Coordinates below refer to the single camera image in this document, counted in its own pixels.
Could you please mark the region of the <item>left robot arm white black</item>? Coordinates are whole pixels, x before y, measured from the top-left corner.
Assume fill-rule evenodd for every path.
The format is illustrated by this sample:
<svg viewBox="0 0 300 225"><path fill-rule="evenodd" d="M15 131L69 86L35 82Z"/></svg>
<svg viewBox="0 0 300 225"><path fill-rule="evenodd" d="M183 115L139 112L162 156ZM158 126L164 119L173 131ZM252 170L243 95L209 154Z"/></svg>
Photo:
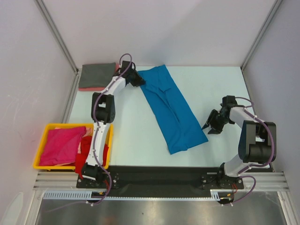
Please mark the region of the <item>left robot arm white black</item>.
<svg viewBox="0 0 300 225"><path fill-rule="evenodd" d="M144 79L136 69L118 69L112 80L102 92L92 95L91 117L93 119L93 135L90 151L82 167L82 176L87 182L97 188L103 184L103 153L106 136L115 119L114 97L128 84L139 87L145 84Z"/></svg>

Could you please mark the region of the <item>blue t-shirt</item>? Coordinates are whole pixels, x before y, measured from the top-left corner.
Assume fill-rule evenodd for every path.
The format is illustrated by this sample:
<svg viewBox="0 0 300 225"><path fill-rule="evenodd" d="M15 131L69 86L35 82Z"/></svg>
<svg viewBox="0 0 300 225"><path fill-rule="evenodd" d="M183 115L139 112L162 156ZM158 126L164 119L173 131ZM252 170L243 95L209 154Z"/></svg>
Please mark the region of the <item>blue t-shirt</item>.
<svg viewBox="0 0 300 225"><path fill-rule="evenodd" d="M166 141L175 154L208 142L197 118L165 65L139 71L145 81L142 92Z"/></svg>

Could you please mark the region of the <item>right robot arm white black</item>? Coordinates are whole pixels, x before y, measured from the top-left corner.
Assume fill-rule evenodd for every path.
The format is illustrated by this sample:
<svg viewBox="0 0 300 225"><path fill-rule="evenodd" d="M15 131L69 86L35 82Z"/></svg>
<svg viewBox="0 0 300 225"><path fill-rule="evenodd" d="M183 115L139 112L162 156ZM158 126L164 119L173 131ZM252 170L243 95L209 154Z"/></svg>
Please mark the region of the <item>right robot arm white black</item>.
<svg viewBox="0 0 300 225"><path fill-rule="evenodd" d="M229 189L243 184L242 176L254 167L265 167L276 158L276 124L266 122L251 114L241 105L223 106L212 110L203 129L210 128L209 134L218 135L226 124L241 128L238 153L223 163L216 174L203 175L203 189Z"/></svg>

